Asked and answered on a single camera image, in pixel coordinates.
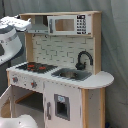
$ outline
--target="toy microwave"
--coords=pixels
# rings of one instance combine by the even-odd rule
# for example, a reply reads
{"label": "toy microwave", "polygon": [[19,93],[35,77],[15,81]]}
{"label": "toy microwave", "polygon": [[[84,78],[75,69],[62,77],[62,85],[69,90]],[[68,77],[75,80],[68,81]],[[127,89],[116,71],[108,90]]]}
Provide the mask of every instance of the toy microwave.
{"label": "toy microwave", "polygon": [[49,35],[80,35],[91,34],[91,15],[48,16]]}

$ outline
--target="countertop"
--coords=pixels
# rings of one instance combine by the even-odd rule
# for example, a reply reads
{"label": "countertop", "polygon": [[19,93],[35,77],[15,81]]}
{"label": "countertop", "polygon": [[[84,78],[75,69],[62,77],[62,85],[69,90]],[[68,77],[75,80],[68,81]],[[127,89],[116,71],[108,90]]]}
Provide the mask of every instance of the countertop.
{"label": "countertop", "polygon": [[45,74],[38,74],[38,73],[33,73],[33,72],[16,69],[16,67],[26,64],[26,63],[27,62],[13,66],[11,68],[8,68],[7,71],[28,74],[28,75],[42,78],[42,79],[44,79],[44,81],[47,81],[47,80],[54,81],[54,82],[56,81],[58,83],[68,84],[70,86],[79,87],[79,88],[83,88],[83,89],[96,89],[96,88],[107,87],[107,86],[111,85],[114,81],[114,77],[110,73],[107,73],[104,71],[100,71],[96,75],[91,75],[90,77],[88,77],[87,79],[85,79],[83,81],[75,81],[75,80],[68,80],[68,79],[64,79],[64,78],[60,78],[60,77],[58,78],[58,77],[51,75],[53,72],[55,72],[61,68],[65,68],[65,67],[61,67],[61,66],[58,66],[57,68],[55,68]]}

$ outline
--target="microwave window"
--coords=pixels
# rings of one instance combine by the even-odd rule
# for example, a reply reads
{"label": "microwave window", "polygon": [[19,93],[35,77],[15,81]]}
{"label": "microwave window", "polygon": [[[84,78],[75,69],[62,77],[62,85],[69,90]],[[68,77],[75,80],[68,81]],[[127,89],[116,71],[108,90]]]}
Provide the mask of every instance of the microwave window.
{"label": "microwave window", "polygon": [[74,31],[74,19],[55,20],[56,31]]}

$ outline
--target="control knob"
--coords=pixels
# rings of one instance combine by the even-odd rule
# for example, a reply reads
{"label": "control knob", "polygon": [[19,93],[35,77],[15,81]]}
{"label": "control knob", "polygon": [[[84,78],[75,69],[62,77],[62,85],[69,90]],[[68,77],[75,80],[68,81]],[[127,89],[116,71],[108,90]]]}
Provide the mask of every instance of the control knob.
{"label": "control knob", "polygon": [[14,78],[13,78],[13,82],[14,82],[14,83],[18,82],[18,78],[17,78],[17,77],[14,77]]}
{"label": "control knob", "polygon": [[31,83],[31,86],[32,86],[32,88],[36,88],[36,86],[37,86],[36,82],[33,81],[33,82]]}

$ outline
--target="stovetop burner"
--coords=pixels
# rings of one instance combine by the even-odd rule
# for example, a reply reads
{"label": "stovetop burner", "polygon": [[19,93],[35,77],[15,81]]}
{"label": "stovetop burner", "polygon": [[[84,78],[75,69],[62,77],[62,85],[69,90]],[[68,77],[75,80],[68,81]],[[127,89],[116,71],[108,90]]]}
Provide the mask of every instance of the stovetop burner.
{"label": "stovetop burner", "polygon": [[29,62],[27,64],[21,65],[19,67],[16,67],[18,69],[27,70],[30,72],[37,72],[37,73],[46,73],[54,68],[57,68],[57,66],[53,65],[47,65],[47,64],[40,64],[35,62]]}

